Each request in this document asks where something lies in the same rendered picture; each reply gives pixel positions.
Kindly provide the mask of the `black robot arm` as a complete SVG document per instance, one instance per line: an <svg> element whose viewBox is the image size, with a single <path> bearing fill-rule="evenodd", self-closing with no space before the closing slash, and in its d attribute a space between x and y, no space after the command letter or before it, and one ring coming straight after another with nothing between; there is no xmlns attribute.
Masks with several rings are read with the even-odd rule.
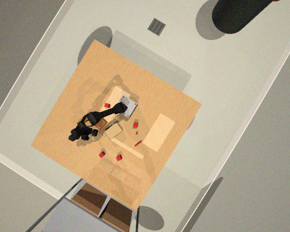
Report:
<svg viewBox="0 0 290 232"><path fill-rule="evenodd" d="M69 140L70 141L75 141L78 140L80 137L82 140L84 141L88 141L89 140L89 134L86 134L86 127L92 127L95 124L97 124L103 117L109 116L111 114L121 114L123 112L125 112L127 110L127 106L125 104L123 104L122 102L119 102L117 104L114 105L113 108L110 108L108 110L102 111L102 112L90 112L88 114L86 114L85 116L83 116L82 120L80 122L78 122L78 125L76 126L75 129L71 130L71 135L69 136ZM90 121L90 123L92 124L91 126L86 126L86 124L84 123L86 117L88 118L88 120Z"/></svg>

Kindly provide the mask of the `tan board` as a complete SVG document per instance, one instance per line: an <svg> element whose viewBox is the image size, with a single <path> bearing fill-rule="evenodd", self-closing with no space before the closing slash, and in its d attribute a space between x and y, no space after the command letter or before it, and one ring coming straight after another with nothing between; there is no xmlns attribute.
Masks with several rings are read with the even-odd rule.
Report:
<svg viewBox="0 0 290 232"><path fill-rule="evenodd" d="M119 126L118 123L116 123L112 127L110 127L108 130L106 130L105 133L109 137L109 139L112 139L117 134L119 134L121 131L123 131L122 128Z"/></svg>

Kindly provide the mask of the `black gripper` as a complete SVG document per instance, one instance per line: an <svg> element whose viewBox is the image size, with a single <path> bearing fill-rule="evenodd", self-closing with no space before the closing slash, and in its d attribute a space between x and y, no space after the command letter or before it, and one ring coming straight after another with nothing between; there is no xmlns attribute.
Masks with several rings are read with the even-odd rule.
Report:
<svg viewBox="0 0 290 232"><path fill-rule="evenodd" d="M98 130L96 130L96 129L92 130L92 128L90 128L90 127L86 127L85 129L87 131L85 135L92 134L92 136L97 136Z"/></svg>

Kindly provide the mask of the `brown square block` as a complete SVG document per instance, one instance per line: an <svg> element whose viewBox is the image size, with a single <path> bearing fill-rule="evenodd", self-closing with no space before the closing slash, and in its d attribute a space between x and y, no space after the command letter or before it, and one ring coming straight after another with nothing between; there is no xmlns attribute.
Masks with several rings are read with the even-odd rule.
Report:
<svg viewBox="0 0 290 232"><path fill-rule="evenodd" d="M98 129L101 129L107 122L102 118L97 124L95 124L95 126Z"/></svg>

